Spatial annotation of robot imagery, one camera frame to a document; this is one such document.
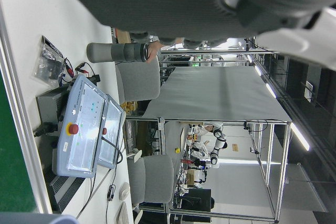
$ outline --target sticker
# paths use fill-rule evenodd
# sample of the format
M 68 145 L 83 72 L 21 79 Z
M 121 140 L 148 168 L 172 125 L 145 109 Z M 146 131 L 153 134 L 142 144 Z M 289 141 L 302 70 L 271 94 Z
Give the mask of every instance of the sticker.
M 238 144 L 232 144 L 232 151 L 238 152 Z
M 157 128 L 158 128 L 159 131 L 164 130 L 164 124 L 163 123 L 158 123 L 157 126 L 158 126 Z
M 65 142 L 63 146 L 63 151 L 66 152 L 67 149 L 68 149 L 68 142 Z

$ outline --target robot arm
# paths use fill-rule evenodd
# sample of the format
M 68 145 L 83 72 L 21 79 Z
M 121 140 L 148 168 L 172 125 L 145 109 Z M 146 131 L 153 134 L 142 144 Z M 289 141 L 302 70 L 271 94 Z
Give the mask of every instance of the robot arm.
M 210 153 L 212 165 L 217 164 L 219 150 L 227 148 L 226 135 L 222 133 L 221 127 L 217 127 L 217 125 L 215 125 L 214 136 L 217 138 L 217 140 L 214 149 Z

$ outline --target ceiling light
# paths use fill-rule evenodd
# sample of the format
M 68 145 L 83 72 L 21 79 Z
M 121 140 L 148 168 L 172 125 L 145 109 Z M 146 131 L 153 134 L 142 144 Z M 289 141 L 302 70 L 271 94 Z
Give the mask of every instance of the ceiling light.
M 299 131 L 299 129 L 295 126 L 294 123 L 290 124 L 291 129 L 293 130 L 293 132 L 295 133 L 295 136 L 297 136 L 297 138 L 299 139 L 299 141 L 301 142 L 301 144 L 304 146 L 304 148 L 309 151 L 310 146 L 307 142 L 307 140 L 305 139 L 305 137 L 301 134 L 301 132 Z
M 251 57 L 251 55 L 247 55 L 247 59 L 248 59 L 248 61 L 249 61 L 250 63 L 252 63 L 252 57 Z
M 272 90 L 271 86 L 267 83 L 266 84 L 266 88 L 268 89 L 268 91 L 271 93 L 271 95 L 276 98 L 277 96 L 275 95 L 274 91 Z
M 260 71 L 260 69 L 259 69 L 257 66 L 254 66 L 254 68 L 256 69 L 258 75 L 261 76 L 261 71 Z
M 245 160 L 245 159 L 230 159 L 230 158 L 219 158 L 218 163 L 221 164 L 243 164 L 243 165 L 258 165 L 257 160 Z M 266 161 L 261 161 L 261 164 L 266 165 Z M 272 165 L 280 165 L 279 162 L 271 162 Z

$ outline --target metal frame structure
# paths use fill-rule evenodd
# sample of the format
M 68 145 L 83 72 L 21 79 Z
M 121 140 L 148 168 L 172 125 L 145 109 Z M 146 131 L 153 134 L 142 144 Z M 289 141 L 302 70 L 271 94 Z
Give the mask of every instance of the metal frame structure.
M 253 50 L 253 52 L 250 51 L 242 51 L 242 50 L 164 50 L 160 52 L 161 57 L 164 59 L 160 61 L 160 67 L 167 67 L 165 64 L 173 63 L 173 64 L 186 64 L 188 63 L 191 67 L 191 64 L 193 63 L 209 63 L 207 61 L 199 61 L 199 60 L 189 60 L 189 61 L 173 61 L 170 62 L 169 60 L 171 58 L 176 58 L 182 55 L 241 55 L 241 58 L 237 58 L 236 60 L 221 60 L 221 61 L 214 61 L 213 63 L 218 62 L 228 62 L 228 63 L 236 63 L 238 66 L 248 66 L 249 60 L 245 55 L 249 55 L 251 53 L 256 54 L 257 52 L 260 52 L 260 50 Z
M 164 127 L 160 127 L 160 124 L 164 124 L 167 121 L 180 121 L 180 122 L 192 122 L 199 120 L 193 120 L 193 119 L 185 119 L 185 120 L 179 120 L 179 119 L 163 119 L 163 118 L 152 118 L 152 119 L 144 119 L 141 116 L 127 116 L 127 120 L 136 120 L 136 121 L 157 121 L 159 124 L 159 131 L 160 131 L 160 144 L 162 146 L 161 154 L 166 154 L 165 150 L 165 138 L 164 138 Z M 216 120 L 203 120 L 204 122 L 211 122 Z M 245 122 L 244 120 L 241 121 L 228 121 L 228 120 L 222 120 L 221 122 L 224 123 L 224 125 L 237 125 Z M 288 149 L 289 149 L 289 143 L 290 143 L 290 133 L 291 128 L 290 124 L 291 122 L 284 122 L 284 121 L 278 121 L 278 120 L 267 120 L 267 122 L 263 120 L 251 120 L 248 121 L 248 123 L 252 126 L 252 129 L 254 129 L 251 140 L 252 144 L 255 150 L 258 151 L 259 154 L 257 154 L 257 161 L 260 166 L 260 172 L 265 182 L 265 189 L 268 193 L 269 198 L 269 204 L 270 204 L 270 210 L 272 212 L 272 217 L 263 217 L 263 216 L 251 216 L 251 215 L 237 215 L 237 214 L 222 214 L 217 212 L 200 212 L 200 211 L 192 211 L 192 210 L 183 210 L 183 209 L 172 209 L 170 208 L 170 203 L 164 204 L 162 209 L 153 209 L 151 207 L 142 207 L 143 210 L 147 211 L 155 211 L 155 212 L 162 212 L 167 214 L 167 220 L 169 223 L 169 217 L 170 215 L 192 215 L 192 216 L 201 216 L 201 217 L 217 217 L 217 218 L 232 218 L 232 219 L 243 219 L 243 220 L 256 220 L 256 221 L 267 221 L 267 222 L 274 222 L 278 223 L 280 219 L 280 212 L 281 212 L 281 203 L 282 203 L 282 195 L 283 190 L 285 186 L 285 175 L 286 175 L 286 168 L 287 168 L 287 157 L 288 157 Z M 267 168 L 266 173 L 264 171 L 261 159 L 260 159 L 260 152 L 261 152 L 261 138 L 262 138 L 262 131 L 263 124 L 269 124 L 270 125 L 270 141 L 268 146 L 268 156 L 267 156 Z M 278 195 L 277 195 L 277 202 L 272 202 L 271 197 L 271 189 L 269 187 L 269 176 L 270 176 L 270 169 L 271 169 L 271 159 L 272 159 L 272 147 L 274 143 L 274 128 L 275 125 L 285 125 L 285 135 L 284 135 L 284 144 L 282 148 L 282 160 L 281 160 L 281 167 L 280 167 L 280 181 L 279 181 L 279 189 L 278 189 Z M 258 144 L 255 143 L 255 132 L 256 128 L 259 126 L 259 136 L 258 136 Z

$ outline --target desk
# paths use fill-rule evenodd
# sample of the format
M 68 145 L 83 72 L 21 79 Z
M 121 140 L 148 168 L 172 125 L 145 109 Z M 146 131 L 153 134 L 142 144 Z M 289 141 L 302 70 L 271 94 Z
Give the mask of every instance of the desk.
M 111 30 L 110 27 L 98 23 L 78 0 L 0 0 L 0 4 L 12 51 L 10 60 L 15 70 L 13 76 L 4 74 L 7 74 L 18 88 L 17 92 L 9 90 L 12 106 L 15 102 L 17 105 L 15 108 L 17 111 L 13 115 L 17 119 L 18 135 L 35 196 L 36 211 L 50 213 L 51 206 L 42 174 L 45 167 L 40 164 L 40 158 L 42 160 L 45 158 L 43 153 L 49 152 L 39 138 L 33 138 L 32 133 L 32 129 L 40 124 L 35 97 L 51 89 L 33 77 L 36 60 L 41 52 L 41 36 L 46 36 L 75 67 L 87 61 L 88 43 L 111 43 Z M 114 63 L 97 63 L 92 67 L 102 80 L 98 87 L 118 101 Z M 100 220 L 105 218 L 106 193 L 112 174 L 113 171 L 108 173 L 108 169 L 98 167 L 95 183 L 97 191 L 79 217 L 82 223 L 103 223 Z M 121 206 L 118 189 L 124 181 L 128 181 L 126 160 L 118 165 L 115 181 L 117 192 L 113 202 L 109 203 L 109 223 L 113 223 L 112 218 Z M 78 214 L 89 195 L 89 186 L 90 180 L 86 179 L 66 208 L 66 214 L 73 216 Z M 132 222 L 130 197 L 126 202 L 129 220 Z

